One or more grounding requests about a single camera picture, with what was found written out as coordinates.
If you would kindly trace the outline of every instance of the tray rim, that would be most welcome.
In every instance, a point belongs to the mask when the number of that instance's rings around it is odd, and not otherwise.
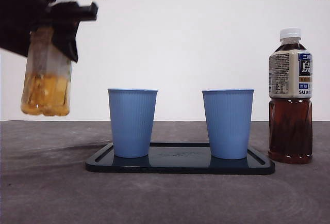
[[[151,142],[151,147],[209,147],[208,142]],[[269,175],[275,172],[275,163],[268,157],[263,155],[253,147],[248,147],[248,153],[255,160],[263,161],[260,167],[243,169],[243,173],[237,173],[233,168],[218,168],[210,167],[147,167],[147,166],[113,166],[100,165],[96,160],[101,160],[108,152],[113,149],[113,143],[110,142],[99,149],[96,153],[90,156],[85,162],[85,169],[90,172],[105,172],[105,173],[174,173],[174,174],[234,174],[234,175]]]

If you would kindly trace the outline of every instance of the cup rim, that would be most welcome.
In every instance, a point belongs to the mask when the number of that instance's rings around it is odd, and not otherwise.
[[[239,89],[214,89],[214,90],[203,90],[202,92],[228,92],[228,91],[254,91],[251,88],[239,88]]]
[[[108,91],[153,91],[157,92],[158,90],[151,89],[129,89],[129,88],[108,88]]]

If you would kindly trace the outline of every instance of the black tray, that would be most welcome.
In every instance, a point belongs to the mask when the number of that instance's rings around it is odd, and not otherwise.
[[[113,153],[112,143],[86,160],[86,170],[93,172],[187,173],[187,174],[258,174],[275,172],[274,163],[249,147],[243,159],[211,156],[209,143],[151,142],[149,155],[121,158]]]

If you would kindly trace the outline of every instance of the blue cup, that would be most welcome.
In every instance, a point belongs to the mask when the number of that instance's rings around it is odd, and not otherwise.
[[[157,90],[108,89],[114,154],[148,155]]]
[[[208,138],[214,157],[246,157],[253,92],[253,89],[202,91]]]

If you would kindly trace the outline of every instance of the robotic arm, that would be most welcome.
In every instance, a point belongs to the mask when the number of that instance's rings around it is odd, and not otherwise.
[[[27,57],[30,32],[42,25],[54,29],[53,45],[72,61],[78,61],[76,33],[80,21],[96,20],[98,7],[56,0],[0,0],[0,47]]]

